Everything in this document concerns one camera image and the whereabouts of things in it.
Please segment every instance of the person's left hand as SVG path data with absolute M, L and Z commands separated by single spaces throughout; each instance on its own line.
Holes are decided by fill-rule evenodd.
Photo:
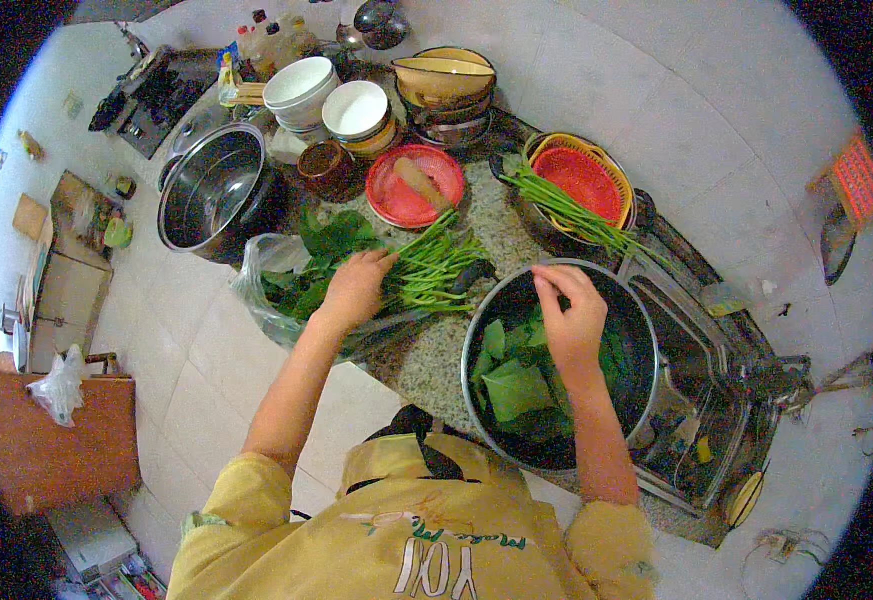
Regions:
M 336 270 L 326 299 L 312 317 L 346 335 L 373 318 L 381 308 L 382 278 L 400 257 L 389 250 L 366 249 Z

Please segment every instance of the yellow shirt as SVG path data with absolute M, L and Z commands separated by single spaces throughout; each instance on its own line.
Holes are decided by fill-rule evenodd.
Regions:
M 481 483 L 416 479 L 430 473 L 415 436 L 376 438 L 350 450 L 334 505 L 294 523 L 283 469 L 238 456 L 185 523 L 168 597 L 652 598 L 638 508 L 592 502 L 562 534 L 552 506 L 492 452 L 444 434 L 427 445 Z

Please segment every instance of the person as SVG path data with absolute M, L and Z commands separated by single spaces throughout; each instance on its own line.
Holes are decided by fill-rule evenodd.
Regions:
M 564 535 L 518 469 L 453 433 L 422 431 L 415 407 L 400 411 L 416 421 L 408 431 L 398 415 L 350 450 L 331 507 L 289 522 L 291 478 L 334 357 L 379 311 L 382 279 L 396 260 L 368 250 L 335 273 L 241 453 L 184 523 L 168 597 L 652 597 L 650 530 L 599 370 L 607 307 L 572 266 L 532 267 L 574 412 L 584 506 Z M 565 312 L 560 295 L 570 302 Z

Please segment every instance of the red plastic colander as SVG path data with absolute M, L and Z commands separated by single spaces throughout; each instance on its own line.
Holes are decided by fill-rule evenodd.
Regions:
M 602 165 L 583 152 L 572 148 L 550 148 L 533 162 L 533 172 L 555 183 L 584 209 L 611 223 L 620 220 L 620 193 Z
M 415 162 L 451 205 L 459 205 L 463 199 L 463 171 L 459 164 L 442 150 L 409 144 L 377 158 L 366 176 L 366 199 L 383 221 L 416 230 L 432 225 L 439 217 L 429 202 L 393 172 L 393 165 L 400 157 Z

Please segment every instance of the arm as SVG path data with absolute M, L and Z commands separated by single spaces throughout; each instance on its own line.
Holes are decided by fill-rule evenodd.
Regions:
M 636 504 L 639 488 L 626 440 L 599 369 L 606 302 L 590 279 L 568 265 L 533 267 L 553 363 L 573 406 L 576 470 L 583 500 Z M 562 293 L 570 301 L 563 312 Z
M 358 252 L 336 271 L 322 306 L 260 403 L 243 452 L 272 458 L 292 478 L 333 360 L 346 336 L 379 312 L 382 278 L 398 257 L 385 249 Z

